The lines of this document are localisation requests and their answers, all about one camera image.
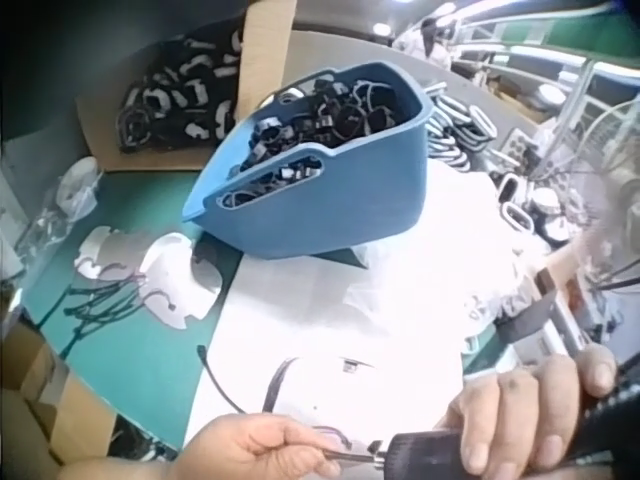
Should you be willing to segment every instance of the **cardboard sheet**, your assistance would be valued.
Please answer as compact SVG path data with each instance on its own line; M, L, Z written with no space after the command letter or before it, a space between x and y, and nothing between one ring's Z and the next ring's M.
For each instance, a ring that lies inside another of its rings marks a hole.
M282 86L297 0L252 3L244 23L236 118L242 120Z

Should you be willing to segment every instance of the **finger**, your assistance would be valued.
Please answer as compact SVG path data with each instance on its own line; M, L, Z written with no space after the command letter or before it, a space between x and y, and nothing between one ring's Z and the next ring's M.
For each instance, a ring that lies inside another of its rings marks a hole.
M302 425L288 417L283 417L283 434L286 445L308 445L325 450L342 450L342 443L321 430Z
M609 349L592 343L578 354L576 363L582 386L589 395L601 398L611 393L618 368Z
M314 471L324 478L338 478L342 474L340 464L334 460L322 462Z
M548 357L538 371L540 416L532 463L551 469L564 456L580 413L580 377L566 355Z
M265 413L236 416L231 420L234 419L240 419L243 424L243 448L255 455L285 445L340 450L340 445L334 439L289 417Z
M336 470L320 450L303 445L291 445L273 450L260 461L266 462L264 465L269 479L297 480L311 472L322 472L330 478L335 478L332 475L336 473L340 474L339 468Z
M480 378L465 387L453 401L447 419L453 427L462 418L460 454L466 470L482 475L489 461L489 446L498 420L500 387L496 375Z
M529 463L538 425L538 381L524 370L498 377L500 402L485 478L516 480Z

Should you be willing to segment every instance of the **black plastic part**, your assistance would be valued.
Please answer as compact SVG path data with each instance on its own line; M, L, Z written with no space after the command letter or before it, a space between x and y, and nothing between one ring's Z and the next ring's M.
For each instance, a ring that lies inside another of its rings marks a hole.
M623 380L615 391L583 414L567 460L616 451L640 440L640 383Z
M460 459L460 433L402 433L389 444L384 480L472 480Z

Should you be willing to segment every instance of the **white paper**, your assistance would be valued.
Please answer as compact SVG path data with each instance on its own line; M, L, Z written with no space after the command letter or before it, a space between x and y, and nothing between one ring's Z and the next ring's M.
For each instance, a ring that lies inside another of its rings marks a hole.
M360 432L357 425L349 426L352 440L367 444L377 439L360 438L371 436L372 430L384 436L433 427L462 385L460 317L451 315L451 297L444 291L423 291L416 297L415 285L397 288L412 285L413 279L406 277L393 282L396 288L378 291L381 301L369 315L346 304L350 286L375 283L371 277L367 270L317 258L245 257L208 355L229 397L244 410L259 412L269 382L285 359L348 357L375 366L389 392L386 398L372 399L384 405L381 409L361 400L345 404L345 412L361 426ZM298 374L306 382L322 382L317 376ZM301 380L299 389L304 388ZM224 413L231 409L203 372L186 440ZM327 419L300 420L324 424Z

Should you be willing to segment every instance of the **workbench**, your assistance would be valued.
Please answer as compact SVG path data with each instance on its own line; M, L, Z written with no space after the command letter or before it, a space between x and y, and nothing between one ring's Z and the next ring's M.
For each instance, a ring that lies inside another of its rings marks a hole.
M437 171L446 168L448 167L439 163L434 163L430 168L430 184L440 183L439 189L431 187L436 198L447 191L446 182L440 181L442 172L439 174ZM76 224L64 243L58 246L36 283L25 294L24 305L30 317L40 326L53 349L65 355L65 361L72 371L132 423L169 445L180 448L208 420L232 411L212 389L196 354L197 345L204 344L209 347L219 375L224 378L229 389L236 391L236 395L245 402L249 410L258 409L264 398L264 385L268 381L264 375L267 370L287 356L305 353L299 349L287 348L286 339L289 339L290 345L296 343L292 338L298 338L295 335L291 337L293 331L311 339L310 343L305 341L301 344L313 345L315 342L315 353L319 349L324 349L326 355L347 355L351 352L356 357L366 357L366 360L374 363L384 361L379 354L385 351L385 348L389 350L394 345L394 351L400 352L404 345L407 347L405 350L415 354L415 358L412 359L414 366L408 368L414 369L422 365L420 376L423 379L421 385L424 390L418 389L413 380L403 388L421 392L415 398L425 402L421 407L423 421L426 424L435 423L437 417L444 413L448 401L462 385L460 351L464 334L459 321L464 313L461 310L463 300L455 289L457 275L460 273L453 273L451 278L443 277L446 275L442 270L444 267L434 264L433 275L424 275L420 281L394 278L394 290L385 297L392 300L387 301L386 311L381 310L384 312L381 318L386 318L386 321L394 318L394 314L398 317L398 320L385 327L393 324L402 327L393 335L380 336L378 333L368 332L367 329L360 331L357 325L336 325L335 322L332 326L323 328L324 336L313 333L313 329L304 333L304 323L293 326L275 324L272 325L273 333L269 333L269 329L265 330L264 325L260 325L259 322L252 324L252 320L249 319L248 324L245 322L242 328L235 329L234 323L239 322L238 299L244 298L244 303L240 301L240 305L252 305L251 298L247 298L246 292L243 293L240 289L234 294L235 314L229 313L225 317L227 295L242 260L242 254L210 236L203 236L195 226L180 223L180 209L195 177L192 173L105 175L98 192L96 210ZM447 244L447 231L443 227L449 217L446 209L437 207L439 203L434 200L435 207L429 207L425 214L433 217L434 246L431 248L434 249L434 257L438 257L441 264L446 265L447 262L454 261L455 251L450 253L441 250L442 245ZM80 276L75 273L73 261L78 256L78 249L83 240L95 227L101 225L123 232L146 232L155 236L176 231L193 240L207 242L213 247L216 258L212 260L222 275L223 288L206 318L203 321L188 322L185 330L174 330L157 321L149 311L140 309L122 321L107 325L74 343L74 328L78 326L78 321L64 312L65 308L75 305L74 300L67 298L59 302L59 299L71 281L80 286L91 286L86 279L74 280L74 277ZM324 267L324 263L338 261L340 266L344 266L343 264L353 264L355 260L350 251L334 252L323 257L330 261L316 260L321 262L318 268L332 272L336 270L330 266ZM278 274L273 264L267 262L261 266L260 261L257 262L258 265L254 265L253 270L250 270L254 272L253 277L268 277L268 273L265 272L269 272L269 269L272 269L275 275ZM358 271L361 269L350 268L346 270L345 275L361 275L358 281L366 279L366 275L362 277L365 270L359 274ZM327 278L327 274L317 274L320 275L319 278ZM318 279L300 278L303 285L313 281L319 282ZM323 290L327 288L332 287L325 285ZM256 309L263 306L254 305ZM224 328L219 325L221 312L223 322L228 322ZM250 316L250 311L245 313L246 316ZM349 350L344 340L339 341L345 335L342 328L350 331L350 337L347 338L353 340L353 351ZM490 336L491 332L488 332L482 340L488 340L486 337ZM420 339L422 346L407 343L411 337ZM273 351L278 352L277 358L269 353ZM471 360L465 359L465 363L469 364ZM252 367L260 365L262 361L269 367L267 370ZM247 387L253 383L255 388Z

